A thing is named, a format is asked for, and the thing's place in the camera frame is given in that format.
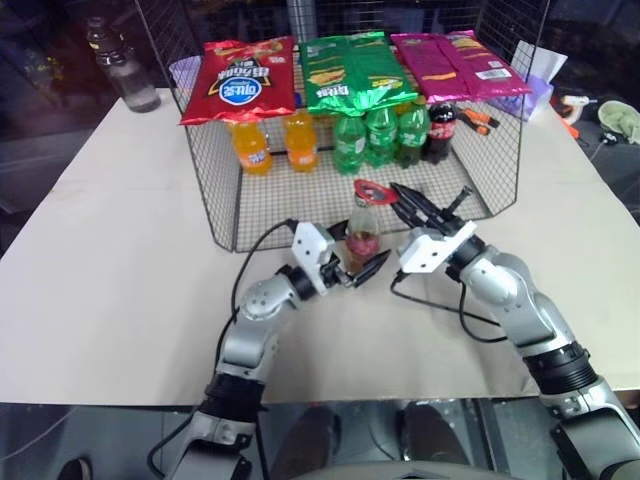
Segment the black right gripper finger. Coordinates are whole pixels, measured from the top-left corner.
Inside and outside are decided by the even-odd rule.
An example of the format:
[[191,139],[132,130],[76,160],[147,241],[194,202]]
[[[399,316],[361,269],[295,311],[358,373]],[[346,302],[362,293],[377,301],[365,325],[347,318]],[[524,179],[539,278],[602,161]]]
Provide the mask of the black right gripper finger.
[[413,190],[396,182],[391,182],[389,186],[397,197],[391,204],[396,216],[410,228],[423,227],[424,221],[419,217],[418,209],[413,202]]
[[443,224],[440,209],[421,192],[396,185],[396,216],[405,224]]

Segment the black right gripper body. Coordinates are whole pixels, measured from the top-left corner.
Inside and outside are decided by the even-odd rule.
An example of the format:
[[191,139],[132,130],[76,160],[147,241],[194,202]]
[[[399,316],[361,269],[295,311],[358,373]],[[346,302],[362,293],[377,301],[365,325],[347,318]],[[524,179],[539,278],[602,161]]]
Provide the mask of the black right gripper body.
[[462,219],[446,209],[439,208],[428,199],[419,202],[419,209],[426,216],[424,225],[445,236],[453,236],[463,227]]

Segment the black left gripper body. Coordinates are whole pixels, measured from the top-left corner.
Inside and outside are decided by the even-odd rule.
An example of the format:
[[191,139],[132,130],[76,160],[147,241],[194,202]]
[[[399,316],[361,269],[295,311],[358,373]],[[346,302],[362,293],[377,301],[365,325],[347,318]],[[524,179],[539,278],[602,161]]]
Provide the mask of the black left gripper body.
[[337,285],[350,288],[353,284],[353,277],[342,268],[341,260],[335,253],[320,267],[320,276],[326,289]]

